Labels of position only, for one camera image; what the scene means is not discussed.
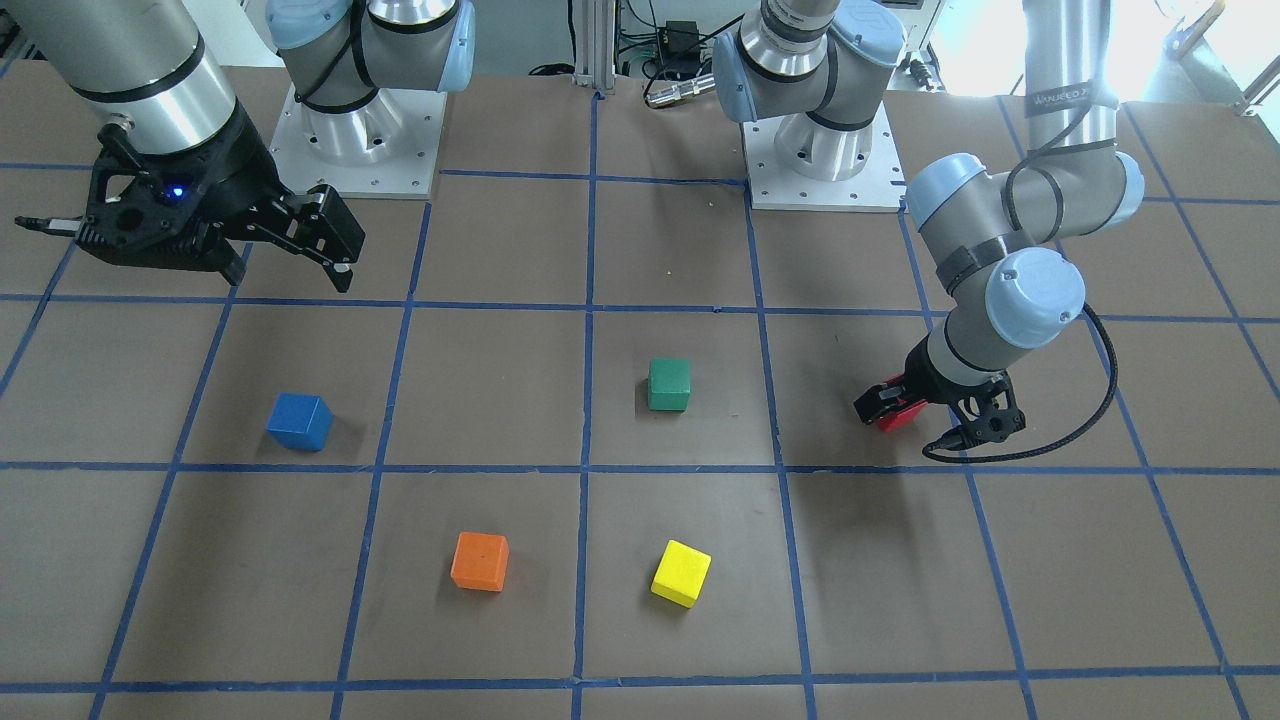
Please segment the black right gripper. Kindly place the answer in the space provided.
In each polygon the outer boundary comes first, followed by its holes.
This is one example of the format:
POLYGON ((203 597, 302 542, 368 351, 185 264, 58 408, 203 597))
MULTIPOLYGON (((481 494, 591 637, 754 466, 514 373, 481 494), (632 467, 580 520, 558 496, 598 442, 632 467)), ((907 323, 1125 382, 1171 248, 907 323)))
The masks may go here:
POLYGON ((120 122, 99 131, 90 196, 79 218, 15 217, 32 232, 74 238, 118 266, 241 275, 232 241, 269 242, 321 266, 339 293, 355 278, 366 233, 338 190, 289 193, 242 102, 207 141, 143 154, 120 122))

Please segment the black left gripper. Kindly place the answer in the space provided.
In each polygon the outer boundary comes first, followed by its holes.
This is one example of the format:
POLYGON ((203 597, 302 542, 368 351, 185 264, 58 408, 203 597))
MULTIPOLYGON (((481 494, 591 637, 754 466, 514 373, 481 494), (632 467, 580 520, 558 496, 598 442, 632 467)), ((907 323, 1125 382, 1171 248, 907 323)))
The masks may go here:
POLYGON ((852 404, 864 425, 908 424, 957 425, 933 446, 980 446, 1002 443, 1027 427, 1011 382, 1001 374, 977 386, 961 386, 936 369, 923 340, 906 356, 904 374, 872 386, 852 404))

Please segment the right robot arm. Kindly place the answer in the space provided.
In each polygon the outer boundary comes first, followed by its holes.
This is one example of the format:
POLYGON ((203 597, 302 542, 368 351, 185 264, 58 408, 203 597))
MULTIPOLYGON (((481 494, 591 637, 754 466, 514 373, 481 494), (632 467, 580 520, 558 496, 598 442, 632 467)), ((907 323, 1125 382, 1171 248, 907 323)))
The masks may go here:
POLYGON ((5 1, 93 120, 78 211, 17 217, 114 266, 215 273, 271 243, 344 293, 347 193, 425 199, 447 95, 474 73, 471 1, 5 1))

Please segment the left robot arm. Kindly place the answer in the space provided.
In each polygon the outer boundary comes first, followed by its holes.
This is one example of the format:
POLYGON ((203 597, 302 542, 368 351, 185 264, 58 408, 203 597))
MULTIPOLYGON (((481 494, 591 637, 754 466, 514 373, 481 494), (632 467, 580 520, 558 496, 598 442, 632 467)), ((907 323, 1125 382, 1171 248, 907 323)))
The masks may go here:
MULTIPOLYGON (((854 404, 879 427, 927 404, 948 407, 957 424, 922 450, 938 462, 965 462, 1024 429, 1010 368, 1079 315, 1097 322, 1082 273, 1050 243, 1126 220, 1146 192, 1137 161, 1116 149, 1111 3, 1021 9, 1029 150, 997 176, 955 152, 908 182, 906 209, 954 307, 899 375, 854 404)), ((901 20, 876 1, 762 1, 716 36, 712 74, 731 120, 781 118, 791 168, 842 181, 863 168, 904 45, 901 20)))

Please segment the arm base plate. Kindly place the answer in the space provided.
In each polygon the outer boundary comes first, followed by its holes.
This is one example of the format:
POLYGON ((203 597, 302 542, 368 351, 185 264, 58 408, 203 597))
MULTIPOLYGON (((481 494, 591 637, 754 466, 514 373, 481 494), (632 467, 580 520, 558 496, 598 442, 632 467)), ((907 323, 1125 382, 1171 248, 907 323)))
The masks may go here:
POLYGON ((763 210, 893 213, 906 181, 884 104, 860 129, 832 129, 804 113, 744 118, 753 205, 763 210))
POLYGON ((428 200, 448 94, 381 88, 353 111, 321 113, 285 100, 269 150, 301 192, 329 184, 343 199, 428 200))

